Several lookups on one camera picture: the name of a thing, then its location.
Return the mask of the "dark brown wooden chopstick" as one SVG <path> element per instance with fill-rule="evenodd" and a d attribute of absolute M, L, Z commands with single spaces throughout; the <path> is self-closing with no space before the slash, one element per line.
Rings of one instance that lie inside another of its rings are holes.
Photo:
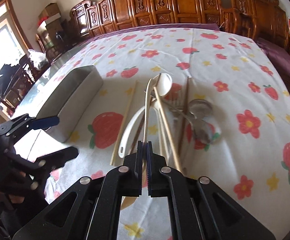
<path fill-rule="evenodd" d="M 134 152 L 134 149 L 135 149 L 136 144 L 138 142 L 138 138 L 139 138 L 140 133 L 141 133 L 142 128 L 143 128 L 143 124 L 144 124 L 144 114 L 143 114 L 142 119 L 140 121 L 140 124 L 139 124 L 139 126 L 137 128 L 136 134 L 134 136 L 134 139 L 133 139 L 133 142 L 132 142 L 132 145 L 130 147 L 130 150 L 129 150 L 128 154 L 132 154 Z"/>

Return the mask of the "wooden chair at left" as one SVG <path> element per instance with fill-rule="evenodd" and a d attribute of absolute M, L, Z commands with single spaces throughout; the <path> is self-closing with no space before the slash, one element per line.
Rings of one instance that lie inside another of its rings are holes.
<path fill-rule="evenodd" d="M 41 69 L 34 66 L 33 61 L 25 54 L 18 64 L 4 64 L 0 69 L 3 77 L 2 103 L 7 107 L 7 113 L 12 116 L 23 98 L 33 85 L 50 68 L 50 63 L 43 63 Z"/>

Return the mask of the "rectangular metal tin container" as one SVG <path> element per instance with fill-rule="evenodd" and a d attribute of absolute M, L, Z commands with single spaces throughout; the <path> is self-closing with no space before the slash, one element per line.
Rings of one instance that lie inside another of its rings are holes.
<path fill-rule="evenodd" d="M 37 118 L 56 115 L 59 124 L 45 132 L 58 142 L 65 142 L 74 131 L 86 108 L 103 85 L 94 65 L 75 68 L 66 74 L 36 114 Z"/>

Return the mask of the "cream plastic fork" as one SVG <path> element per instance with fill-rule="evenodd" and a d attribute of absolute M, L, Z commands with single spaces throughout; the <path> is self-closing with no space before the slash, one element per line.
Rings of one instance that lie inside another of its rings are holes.
<path fill-rule="evenodd" d="M 167 138 L 165 133 L 165 127 L 163 123 L 163 119 L 161 116 L 160 108 L 158 102 L 155 103 L 156 107 L 156 117 L 157 117 L 157 127 L 159 130 L 159 147 L 160 147 L 160 154 L 165 157 L 166 161 L 169 161 L 169 149 L 167 144 Z"/>

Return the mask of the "light bamboo chopstick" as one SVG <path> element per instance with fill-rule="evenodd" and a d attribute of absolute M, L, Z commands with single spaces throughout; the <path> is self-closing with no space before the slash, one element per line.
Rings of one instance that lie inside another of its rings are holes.
<path fill-rule="evenodd" d="M 123 119 L 122 119 L 122 122 L 121 122 L 120 130 L 118 132 L 118 136 L 117 136 L 117 139 L 116 139 L 116 142 L 115 142 L 115 145 L 114 145 L 114 149 L 113 149 L 113 152 L 112 152 L 111 160 L 110 160 L 110 165 L 111 166 L 115 166 L 115 164 L 116 164 L 116 159 L 118 157 L 119 144 L 120 144 L 120 141 L 121 141 L 124 125 L 125 125 L 126 119 L 128 117 L 128 114 L 129 114 L 129 109 L 130 109 L 131 102 L 132 102 L 133 97 L 134 97 L 134 93 L 135 93 L 137 84 L 138 84 L 138 81 L 136 80 L 135 84 L 134 84 L 134 86 L 133 86 L 133 88 L 131 90 L 131 94 L 129 96 L 129 100 L 128 100 L 128 103 L 127 103 L 126 108 L 125 108 L 125 113 L 124 113 L 124 116 L 123 116 Z"/>
<path fill-rule="evenodd" d="M 161 115 L 162 115 L 163 124 L 164 124 L 165 130 L 166 130 L 166 133 L 167 133 L 167 137 L 168 137 L 168 140 L 169 140 L 169 143 L 170 143 L 170 147 L 172 149 L 172 155 L 173 155 L 173 159 L 174 159 L 174 164 L 176 166 L 176 169 L 180 173 L 183 173 L 183 169 L 182 169 L 181 162 L 180 162 L 179 155 L 178 155 L 178 149 L 176 148 L 176 145 L 175 145 L 175 142 L 174 142 L 174 138 L 173 138 L 173 135 L 172 135 L 171 130 L 170 130 L 170 125 L 168 123 L 167 116 L 165 114 L 165 110 L 164 110 L 163 103 L 162 103 L 162 98 L 159 95 L 156 86 L 153 87 L 153 90 L 154 90 L 154 93 L 155 93 L 156 100 L 157 100 L 157 102 L 159 104 L 159 109 L 160 109 L 160 112 L 161 112 Z"/>

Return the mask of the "stainless steel spoon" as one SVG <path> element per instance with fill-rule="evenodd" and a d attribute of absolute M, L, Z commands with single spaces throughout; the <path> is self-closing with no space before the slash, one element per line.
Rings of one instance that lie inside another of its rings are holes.
<path fill-rule="evenodd" d="M 189 117 L 188 121 L 195 139 L 200 140 L 204 144 L 210 144 L 212 142 L 213 132 L 209 124 L 205 121 L 205 117 Z"/>
<path fill-rule="evenodd" d="M 203 99 L 194 99 L 188 105 L 189 112 L 195 119 L 203 119 L 213 113 L 212 105 Z"/>

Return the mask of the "stacked cardboard boxes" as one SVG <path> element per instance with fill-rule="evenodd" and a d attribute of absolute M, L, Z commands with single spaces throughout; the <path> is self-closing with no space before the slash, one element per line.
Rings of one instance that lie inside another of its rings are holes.
<path fill-rule="evenodd" d="M 57 3 L 47 5 L 38 16 L 37 35 L 46 48 L 53 46 L 57 42 L 56 32 L 63 29 L 60 19 L 61 13 Z"/>

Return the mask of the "stainless steel fork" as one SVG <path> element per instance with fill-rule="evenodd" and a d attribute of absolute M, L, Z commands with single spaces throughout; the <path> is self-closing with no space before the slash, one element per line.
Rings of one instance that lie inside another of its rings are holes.
<path fill-rule="evenodd" d="M 154 98 L 154 104 L 157 102 L 154 91 L 151 92 L 151 97 Z M 161 96 L 163 107 L 167 107 L 170 112 L 176 116 L 181 116 L 188 121 L 189 116 L 185 113 L 185 103 L 182 102 L 182 90 L 170 89 L 169 92 Z"/>

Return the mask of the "strawberry flower print tablecloth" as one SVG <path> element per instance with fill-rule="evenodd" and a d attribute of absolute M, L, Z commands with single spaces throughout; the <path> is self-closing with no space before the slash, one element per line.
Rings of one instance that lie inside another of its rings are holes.
<path fill-rule="evenodd" d="M 181 101 L 203 99 L 209 145 L 168 113 L 185 175 L 210 177 L 277 239 L 290 231 L 290 95 L 270 60 L 246 37 L 191 28 L 130 31 L 91 41 L 43 84 L 36 98 L 54 89 L 75 68 L 94 65 L 103 85 L 67 145 L 79 155 L 51 173 L 45 198 L 53 202 L 82 176 L 111 170 L 110 159 L 131 90 L 138 81 L 125 125 L 144 105 L 151 78 L 167 73 Z"/>

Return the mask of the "cream plastic ladle spoon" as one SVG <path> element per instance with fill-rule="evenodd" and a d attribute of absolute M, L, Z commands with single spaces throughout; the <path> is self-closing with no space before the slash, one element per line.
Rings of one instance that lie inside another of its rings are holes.
<path fill-rule="evenodd" d="M 160 96 L 165 96 L 169 93 L 172 87 L 172 77 L 167 73 L 162 73 L 153 78 L 153 83 L 156 85 L 158 94 Z M 134 127 L 136 126 L 136 122 L 140 119 L 141 114 L 145 113 L 145 106 L 142 106 L 131 118 L 127 127 L 125 128 L 121 142 L 118 147 L 118 156 L 120 158 L 124 158 L 128 154 L 128 140 L 131 136 Z"/>

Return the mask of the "carved wooden sofa bench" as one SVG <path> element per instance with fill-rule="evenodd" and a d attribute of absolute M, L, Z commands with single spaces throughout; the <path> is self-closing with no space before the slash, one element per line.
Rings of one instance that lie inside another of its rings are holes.
<path fill-rule="evenodd" d="M 77 38 L 88 39 L 114 31 L 170 23 L 215 23 L 222 28 L 221 0 L 83 0 L 70 11 Z"/>

